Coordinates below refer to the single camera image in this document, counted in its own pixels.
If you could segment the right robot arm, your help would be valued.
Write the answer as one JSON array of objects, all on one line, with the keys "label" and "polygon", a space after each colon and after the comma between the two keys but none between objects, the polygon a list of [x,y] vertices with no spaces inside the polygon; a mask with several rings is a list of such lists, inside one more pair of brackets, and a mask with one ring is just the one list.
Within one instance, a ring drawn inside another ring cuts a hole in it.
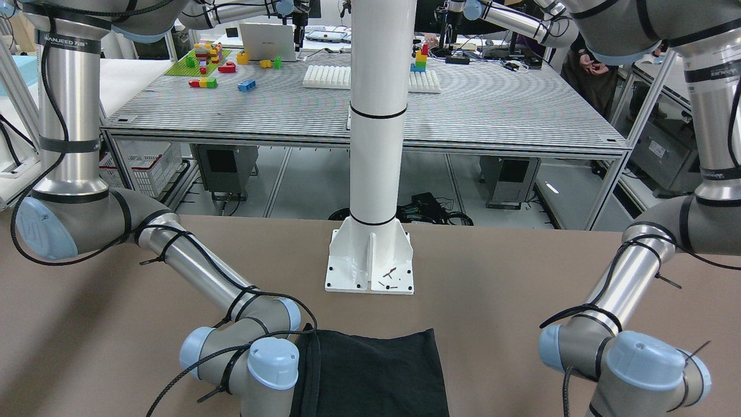
[{"label": "right robot arm", "polygon": [[148,409],[152,415],[186,375],[211,382],[206,399],[240,399],[241,416],[288,416],[299,380],[307,306],[262,291],[206,248],[158,200],[110,188],[98,174],[101,41],[111,31],[152,41],[169,32],[194,1],[23,1],[37,32],[40,126],[35,148],[44,171],[20,194],[10,234],[16,250],[45,266],[82,263],[133,243],[153,253],[225,310],[215,327],[193,331],[182,345],[183,370]]}]

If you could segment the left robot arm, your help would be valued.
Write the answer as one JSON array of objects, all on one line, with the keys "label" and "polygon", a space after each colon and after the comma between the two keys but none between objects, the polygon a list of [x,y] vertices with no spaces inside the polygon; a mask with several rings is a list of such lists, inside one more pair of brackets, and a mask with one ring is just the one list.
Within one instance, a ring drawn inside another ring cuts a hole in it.
[{"label": "left robot arm", "polygon": [[684,63],[701,184],[644,212],[587,301],[541,325],[541,360],[596,382],[588,416],[662,416],[709,393],[709,370],[686,350],[623,330],[676,251],[739,254],[739,2],[566,1],[602,63],[632,63],[665,41]]}]

